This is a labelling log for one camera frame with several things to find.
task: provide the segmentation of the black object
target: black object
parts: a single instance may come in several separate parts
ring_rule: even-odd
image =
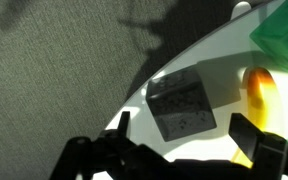
[[[83,179],[91,179],[101,171],[107,171],[113,179],[123,180],[277,180],[282,174],[288,175],[287,141],[260,132],[241,114],[232,114],[229,134],[239,146],[244,143],[242,150],[248,152],[254,162],[251,169],[227,160],[170,163],[149,147],[137,146],[127,139],[128,122],[129,112],[123,112],[118,129],[103,131],[96,141],[86,137],[69,140],[50,179],[73,180],[78,173]],[[247,131],[240,131],[238,126]]]
[[[146,101],[164,141],[216,128],[212,109],[194,66],[151,80]]]

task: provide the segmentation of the white curved surface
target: white curved surface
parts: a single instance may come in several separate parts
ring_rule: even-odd
[[[231,159],[237,146],[228,136],[232,112],[247,115],[245,89],[241,86],[244,70],[265,56],[250,40],[249,34],[284,0],[276,0],[238,17],[182,52],[152,78],[195,65],[199,70],[213,108],[217,128],[203,133],[164,142],[146,104],[147,82],[124,104],[106,129],[117,127],[122,111],[131,111],[129,137],[137,144],[146,144],[167,160]],[[288,121],[288,74],[269,69],[280,92],[284,117]],[[288,137],[288,122],[278,124],[273,132]]]

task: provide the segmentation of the gray fabric surface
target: gray fabric surface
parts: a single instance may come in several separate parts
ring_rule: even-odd
[[[69,138],[96,138],[234,3],[0,0],[0,179],[47,179]]]

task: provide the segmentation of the gray carpet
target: gray carpet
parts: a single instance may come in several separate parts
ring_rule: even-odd
[[[96,138],[236,2],[0,0],[0,179],[47,179],[69,138]]]

